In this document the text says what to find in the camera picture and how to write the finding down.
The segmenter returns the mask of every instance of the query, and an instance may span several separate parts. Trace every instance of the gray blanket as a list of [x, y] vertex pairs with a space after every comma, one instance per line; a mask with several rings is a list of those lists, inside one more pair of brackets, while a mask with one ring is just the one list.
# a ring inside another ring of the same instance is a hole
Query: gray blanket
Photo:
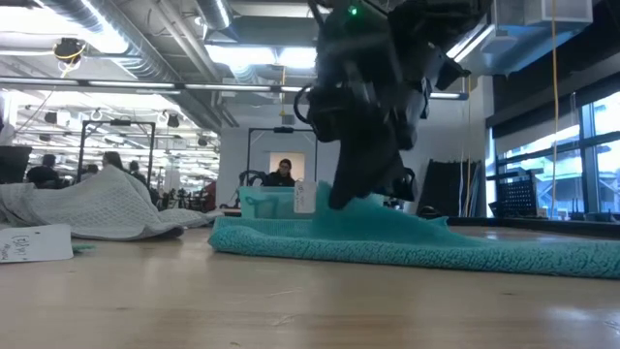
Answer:
[[217, 215], [177, 208], [159, 212], [142, 183], [112, 166], [61, 190], [36, 189], [31, 183], [0, 185], [0, 224], [69, 224], [77, 238], [178, 237], [184, 227], [203, 226]]

